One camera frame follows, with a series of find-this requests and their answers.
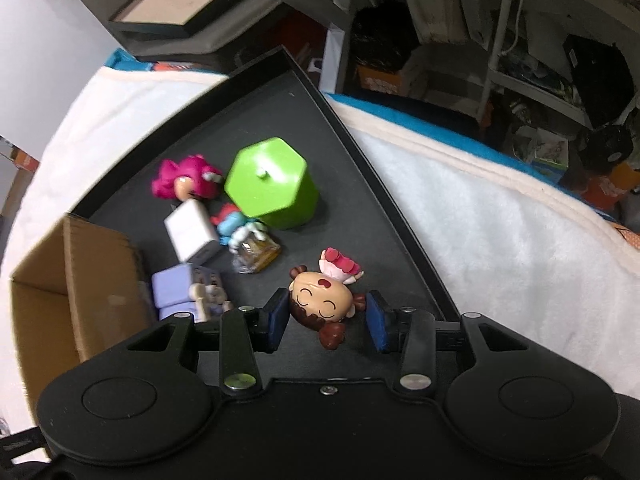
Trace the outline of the brown cardboard box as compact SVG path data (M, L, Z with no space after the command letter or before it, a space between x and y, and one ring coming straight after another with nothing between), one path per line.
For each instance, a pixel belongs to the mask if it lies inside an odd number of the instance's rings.
M152 324L134 245L74 216L62 218L17 266L10 295L30 408L53 379Z

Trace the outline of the pink-haired doll figurine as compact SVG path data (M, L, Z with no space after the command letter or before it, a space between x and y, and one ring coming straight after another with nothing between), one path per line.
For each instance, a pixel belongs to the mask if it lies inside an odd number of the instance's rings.
M152 194L161 200L213 200L220 193L222 172L202 155L189 155L180 162L164 159L151 183Z

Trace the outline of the white fluffy blanket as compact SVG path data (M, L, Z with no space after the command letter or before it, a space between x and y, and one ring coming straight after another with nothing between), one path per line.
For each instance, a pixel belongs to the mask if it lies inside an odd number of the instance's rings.
M2 278L116 160L221 83L213 73L98 70L44 151ZM617 226L462 136L346 96L330 103L460 310L486 314L638 394L639 248Z

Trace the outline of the blue red figurine with mug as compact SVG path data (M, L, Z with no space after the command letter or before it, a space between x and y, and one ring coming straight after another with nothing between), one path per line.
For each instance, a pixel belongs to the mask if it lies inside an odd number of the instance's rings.
M247 217L235 204L224 204L210 221L217 231L219 244L232 255L232 264L238 273L258 273L280 255L281 246L270 236L267 226Z

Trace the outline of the white usb charger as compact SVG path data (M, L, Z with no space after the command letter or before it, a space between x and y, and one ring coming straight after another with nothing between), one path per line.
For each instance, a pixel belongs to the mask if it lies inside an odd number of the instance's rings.
M181 263L206 263L220 249L217 231L198 200L183 202L165 218L164 226Z

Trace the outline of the black framed cork board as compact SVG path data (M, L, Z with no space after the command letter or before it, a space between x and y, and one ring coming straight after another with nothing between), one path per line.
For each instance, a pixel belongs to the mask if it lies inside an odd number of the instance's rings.
M189 38L243 0L128 0L110 18L122 32Z

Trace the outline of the white metal shelf rack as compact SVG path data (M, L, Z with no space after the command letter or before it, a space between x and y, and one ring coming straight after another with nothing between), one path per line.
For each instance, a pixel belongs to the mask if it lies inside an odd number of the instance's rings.
M590 118L582 107L499 70L499 60L508 50L506 25L512 2L501 0L500 3L495 39L476 119L483 119L491 90L502 87L591 128ZM561 47L570 34L582 34L600 41L620 38L623 32L628 32L632 39L639 37L639 10L618 0L518 0L516 16L525 22L527 44L534 49L536 58L550 67L558 68L563 74L568 72L568 62Z

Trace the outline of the green hexagonal box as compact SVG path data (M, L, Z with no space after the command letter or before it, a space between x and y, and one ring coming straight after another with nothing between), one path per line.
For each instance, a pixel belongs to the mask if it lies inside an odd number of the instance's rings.
M243 214L275 230L309 222L319 200L306 159L281 138L239 150L224 190Z

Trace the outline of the black shallow tray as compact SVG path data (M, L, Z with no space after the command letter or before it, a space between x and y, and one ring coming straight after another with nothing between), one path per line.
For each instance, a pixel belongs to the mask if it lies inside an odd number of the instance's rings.
M239 262L264 245L248 234L207 263L244 313L265 377L383 378L400 369L405 338L427 315L452 322L456 307L390 192L328 100L277 50L250 63L167 119L80 200L74 214L126 234L144 270L178 260L165 220L172 203L152 194L166 159L201 155L220 168L208 214L262 222L280 254L261 271ZM367 309L346 321L346 339L322 348L316 332L288 310L290 270L316 270L323 249L362 266L355 285Z

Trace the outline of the purple sofa bear figurine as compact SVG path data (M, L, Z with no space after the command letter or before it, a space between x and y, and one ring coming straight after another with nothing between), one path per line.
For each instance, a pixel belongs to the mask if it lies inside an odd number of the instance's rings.
M153 304L160 320L190 313L196 322L219 318L233 308L217 271L181 263L152 275Z

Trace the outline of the brown-haired smiling girl figurine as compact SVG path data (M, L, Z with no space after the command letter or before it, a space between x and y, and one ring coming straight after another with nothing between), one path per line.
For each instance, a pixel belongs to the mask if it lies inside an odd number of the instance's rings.
M363 270L334 247L322 250L318 268L290 270L290 312L299 324L318 333L323 348L336 350L345 340L344 321L367 309L366 296L349 288L363 276Z

